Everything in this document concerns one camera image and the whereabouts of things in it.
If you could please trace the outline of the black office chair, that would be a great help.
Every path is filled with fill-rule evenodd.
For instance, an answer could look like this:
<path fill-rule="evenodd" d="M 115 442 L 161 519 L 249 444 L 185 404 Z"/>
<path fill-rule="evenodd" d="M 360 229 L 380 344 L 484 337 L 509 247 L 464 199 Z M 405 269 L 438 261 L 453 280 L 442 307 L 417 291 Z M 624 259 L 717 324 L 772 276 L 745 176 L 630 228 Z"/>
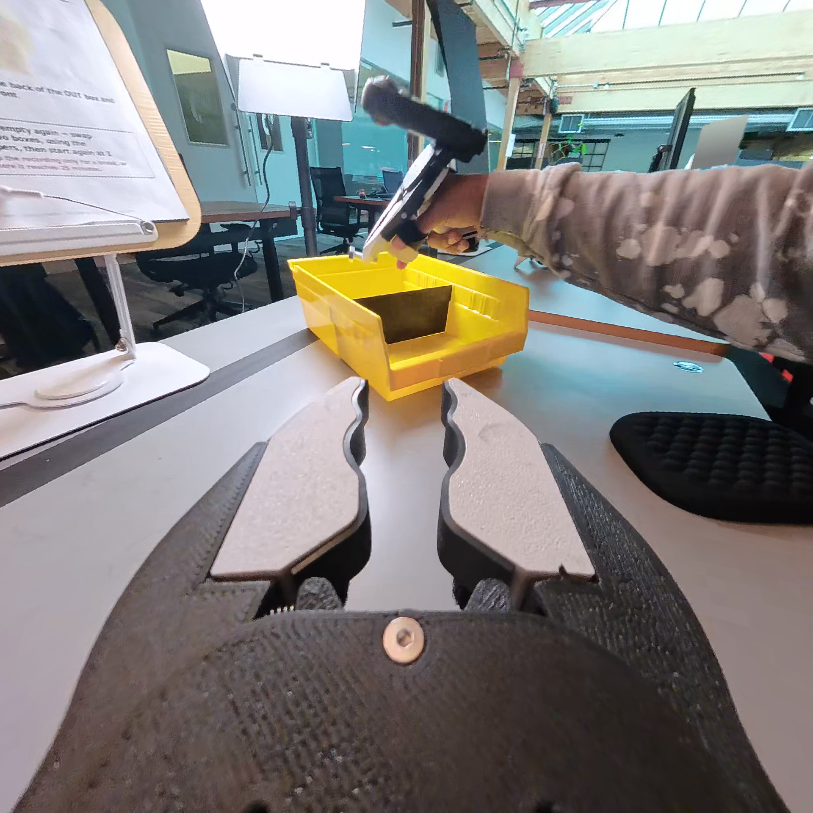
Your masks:
<path fill-rule="evenodd" d="M 249 252 L 252 235 L 252 228 L 247 224 L 226 224 L 218 231 L 203 224 L 195 237 L 183 246 L 135 254 L 139 271 L 148 279 L 169 285 L 170 292 L 178 297 L 188 291 L 201 295 L 198 302 L 154 322 L 153 337 L 168 324 L 179 321 L 191 322 L 201 317 L 202 323 L 208 324 L 215 322 L 219 315 L 246 312 L 240 282 L 258 270 L 258 263 Z"/>
<path fill-rule="evenodd" d="M 317 232 L 351 244 L 366 224 L 358 207 L 339 200 L 347 196 L 342 170 L 311 167 L 310 179 L 316 199 Z"/>

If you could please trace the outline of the black light stand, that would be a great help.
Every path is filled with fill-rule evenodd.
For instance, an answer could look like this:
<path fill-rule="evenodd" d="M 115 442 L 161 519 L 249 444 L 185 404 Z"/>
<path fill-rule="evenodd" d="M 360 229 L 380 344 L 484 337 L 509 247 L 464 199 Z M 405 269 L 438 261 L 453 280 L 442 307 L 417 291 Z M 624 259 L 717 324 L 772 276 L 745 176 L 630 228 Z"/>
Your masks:
<path fill-rule="evenodd" d="M 307 257 L 312 258 L 318 255 L 318 246 L 316 239 L 316 211 L 313 203 L 312 183 L 310 179 L 310 160 L 308 153 L 309 123 L 308 120 L 303 117 L 292 116 L 290 118 L 290 126 L 293 135 L 299 176 L 301 198 L 300 220 Z"/>

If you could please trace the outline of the person's right forearm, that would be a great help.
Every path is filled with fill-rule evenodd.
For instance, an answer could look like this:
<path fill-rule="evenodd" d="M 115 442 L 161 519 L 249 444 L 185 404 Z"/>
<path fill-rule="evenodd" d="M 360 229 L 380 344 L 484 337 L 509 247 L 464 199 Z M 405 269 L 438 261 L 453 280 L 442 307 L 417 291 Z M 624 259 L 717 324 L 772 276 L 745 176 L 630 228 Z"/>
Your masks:
<path fill-rule="evenodd" d="M 570 284 L 811 364 L 811 166 L 495 172 L 481 225 Z"/>

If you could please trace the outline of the tall black panel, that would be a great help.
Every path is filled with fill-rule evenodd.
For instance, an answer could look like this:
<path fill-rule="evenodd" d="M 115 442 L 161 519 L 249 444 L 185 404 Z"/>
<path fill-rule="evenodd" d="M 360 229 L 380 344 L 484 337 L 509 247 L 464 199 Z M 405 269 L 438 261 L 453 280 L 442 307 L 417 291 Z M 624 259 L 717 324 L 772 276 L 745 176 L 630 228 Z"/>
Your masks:
<path fill-rule="evenodd" d="M 452 1 L 427 1 L 445 64 L 450 88 L 451 114 L 475 128 L 488 122 L 482 88 L 476 26 Z"/>

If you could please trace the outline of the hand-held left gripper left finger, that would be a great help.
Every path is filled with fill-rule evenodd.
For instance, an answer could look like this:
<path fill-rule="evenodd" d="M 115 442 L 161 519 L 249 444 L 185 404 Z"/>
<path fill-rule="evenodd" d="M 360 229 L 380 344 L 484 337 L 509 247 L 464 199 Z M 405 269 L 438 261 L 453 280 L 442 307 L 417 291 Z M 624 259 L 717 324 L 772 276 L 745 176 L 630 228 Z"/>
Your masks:
<path fill-rule="evenodd" d="M 272 434 L 213 561 L 214 581 L 328 581 L 346 603 L 371 554 L 361 472 L 369 384 L 351 376 Z"/>

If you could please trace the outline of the bright softbox light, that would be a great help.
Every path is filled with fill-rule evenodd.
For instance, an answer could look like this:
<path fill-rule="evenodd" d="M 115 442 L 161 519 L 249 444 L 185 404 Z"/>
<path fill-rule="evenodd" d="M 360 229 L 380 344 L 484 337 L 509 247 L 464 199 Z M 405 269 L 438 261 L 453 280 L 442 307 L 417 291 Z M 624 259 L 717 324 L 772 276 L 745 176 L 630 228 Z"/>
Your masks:
<path fill-rule="evenodd" d="M 202 1 L 220 55 L 359 66 L 364 1 Z"/>

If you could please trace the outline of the thin black monitor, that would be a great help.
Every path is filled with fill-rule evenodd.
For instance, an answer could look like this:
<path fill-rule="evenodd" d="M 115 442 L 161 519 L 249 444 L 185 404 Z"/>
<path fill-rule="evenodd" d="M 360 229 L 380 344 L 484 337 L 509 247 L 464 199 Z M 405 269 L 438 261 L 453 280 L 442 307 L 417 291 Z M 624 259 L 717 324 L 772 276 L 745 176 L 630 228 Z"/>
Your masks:
<path fill-rule="evenodd" d="M 666 143 L 659 145 L 650 161 L 648 173 L 678 168 L 689 121 L 694 111 L 696 88 L 692 87 L 678 103 Z"/>

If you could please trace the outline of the person's right hand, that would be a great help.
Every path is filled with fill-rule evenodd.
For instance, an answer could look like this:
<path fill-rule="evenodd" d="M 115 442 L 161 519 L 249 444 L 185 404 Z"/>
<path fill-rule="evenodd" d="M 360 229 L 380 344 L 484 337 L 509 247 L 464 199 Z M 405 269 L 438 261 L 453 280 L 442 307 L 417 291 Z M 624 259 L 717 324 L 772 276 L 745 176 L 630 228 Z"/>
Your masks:
<path fill-rule="evenodd" d="M 484 197 L 490 176 L 450 173 L 416 220 L 423 243 L 447 254 L 464 254 L 479 237 Z"/>

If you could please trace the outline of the grey wall sign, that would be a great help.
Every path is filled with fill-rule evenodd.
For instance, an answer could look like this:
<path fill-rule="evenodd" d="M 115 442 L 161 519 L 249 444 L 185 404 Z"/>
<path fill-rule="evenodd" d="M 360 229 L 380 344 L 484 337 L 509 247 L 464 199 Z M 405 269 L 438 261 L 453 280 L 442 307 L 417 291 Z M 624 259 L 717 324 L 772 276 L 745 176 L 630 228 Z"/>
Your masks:
<path fill-rule="evenodd" d="M 188 141 L 207 147 L 228 147 L 226 121 L 217 78 L 208 57 L 167 49 Z"/>

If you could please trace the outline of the black bin divider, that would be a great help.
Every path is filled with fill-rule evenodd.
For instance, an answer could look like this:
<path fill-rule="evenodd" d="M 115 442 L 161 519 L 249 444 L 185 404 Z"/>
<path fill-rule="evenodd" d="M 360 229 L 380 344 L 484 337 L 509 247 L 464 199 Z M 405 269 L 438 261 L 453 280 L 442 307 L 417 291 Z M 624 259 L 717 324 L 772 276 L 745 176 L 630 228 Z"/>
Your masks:
<path fill-rule="evenodd" d="M 404 290 L 355 300 L 381 319 L 387 345 L 444 333 L 452 285 Z"/>

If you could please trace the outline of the white diffuser panel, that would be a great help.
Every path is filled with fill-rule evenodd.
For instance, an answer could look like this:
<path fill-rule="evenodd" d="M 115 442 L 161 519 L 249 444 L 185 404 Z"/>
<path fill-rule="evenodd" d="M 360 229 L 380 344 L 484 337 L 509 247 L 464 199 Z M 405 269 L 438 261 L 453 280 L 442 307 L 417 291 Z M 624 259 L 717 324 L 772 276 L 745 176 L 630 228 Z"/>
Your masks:
<path fill-rule="evenodd" d="M 238 109 L 290 118 L 350 122 L 351 99 L 343 71 L 261 58 L 238 60 Z"/>

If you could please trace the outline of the printed instruction sheet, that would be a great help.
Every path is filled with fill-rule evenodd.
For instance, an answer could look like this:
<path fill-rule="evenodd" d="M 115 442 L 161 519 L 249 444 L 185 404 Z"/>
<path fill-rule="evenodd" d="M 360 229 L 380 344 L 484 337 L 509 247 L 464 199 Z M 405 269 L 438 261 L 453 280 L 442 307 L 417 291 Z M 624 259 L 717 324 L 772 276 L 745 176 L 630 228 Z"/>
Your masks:
<path fill-rule="evenodd" d="M 1 3 L 2 229 L 183 221 L 86 2 Z"/>

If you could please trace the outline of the large yellow plastic bin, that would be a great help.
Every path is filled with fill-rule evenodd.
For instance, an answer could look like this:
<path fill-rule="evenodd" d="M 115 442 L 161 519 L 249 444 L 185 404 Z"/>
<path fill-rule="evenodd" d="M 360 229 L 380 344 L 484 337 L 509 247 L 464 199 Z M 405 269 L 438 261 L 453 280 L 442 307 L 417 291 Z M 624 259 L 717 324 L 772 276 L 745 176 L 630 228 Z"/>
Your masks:
<path fill-rule="evenodd" d="M 290 260 L 308 328 L 388 401 L 496 367 L 523 350 L 528 288 L 479 271 L 418 257 L 405 268 L 383 253 Z M 444 333 L 387 345 L 381 319 L 355 300 L 452 285 Z"/>

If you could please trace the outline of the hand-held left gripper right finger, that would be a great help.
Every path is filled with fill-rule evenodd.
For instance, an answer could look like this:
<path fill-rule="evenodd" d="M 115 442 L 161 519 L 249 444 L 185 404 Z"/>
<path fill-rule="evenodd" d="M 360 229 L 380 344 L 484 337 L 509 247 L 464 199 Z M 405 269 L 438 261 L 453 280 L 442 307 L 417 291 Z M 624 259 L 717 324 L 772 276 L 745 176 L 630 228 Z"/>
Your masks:
<path fill-rule="evenodd" d="M 455 602 L 470 603 L 484 582 L 509 604 L 526 604 L 539 583 L 593 591 L 597 568 L 554 474 L 554 450 L 459 379 L 443 384 L 442 423 L 438 557 Z"/>

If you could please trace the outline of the wooden document board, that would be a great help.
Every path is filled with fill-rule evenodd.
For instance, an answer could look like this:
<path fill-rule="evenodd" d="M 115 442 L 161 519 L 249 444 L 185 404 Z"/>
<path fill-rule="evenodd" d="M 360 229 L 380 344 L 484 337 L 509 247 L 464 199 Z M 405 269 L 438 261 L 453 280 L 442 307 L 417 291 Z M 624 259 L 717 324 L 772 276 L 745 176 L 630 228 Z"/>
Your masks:
<path fill-rule="evenodd" d="M 2 2 L 2 266 L 178 246 L 200 205 L 101 2 Z"/>

